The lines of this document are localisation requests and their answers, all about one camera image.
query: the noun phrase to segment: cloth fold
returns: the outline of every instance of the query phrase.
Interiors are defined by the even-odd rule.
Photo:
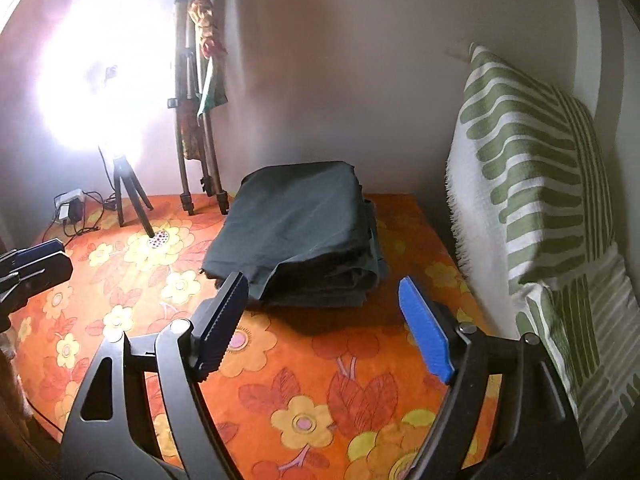
[[[295,306],[361,306],[388,274],[373,205],[344,162],[246,176],[202,270],[240,271],[252,298]]]

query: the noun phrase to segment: green striped fabric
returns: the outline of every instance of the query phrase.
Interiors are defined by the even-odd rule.
[[[460,265],[502,335],[541,337],[591,462],[640,396],[640,310],[593,121],[575,98],[472,49],[447,165]]]

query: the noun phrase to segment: dark green folded fabric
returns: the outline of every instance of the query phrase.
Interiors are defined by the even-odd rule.
[[[297,306],[360,306],[388,274],[373,204],[345,162],[246,176],[202,269],[242,272],[252,298]]]

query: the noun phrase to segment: gray folded cloth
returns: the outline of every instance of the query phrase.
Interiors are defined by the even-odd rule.
[[[246,176],[202,270],[242,272],[252,298],[296,306],[361,306],[388,275],[373,204],[345,162]]]

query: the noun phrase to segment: dark blue gripper pad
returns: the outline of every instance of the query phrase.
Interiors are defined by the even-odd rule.
[[[448,384],[453,377],[449,341],[436,321],[426,299],[411,278],[403,278],[398,287],[400,310],[404,314],[424,362],[431,374]]]

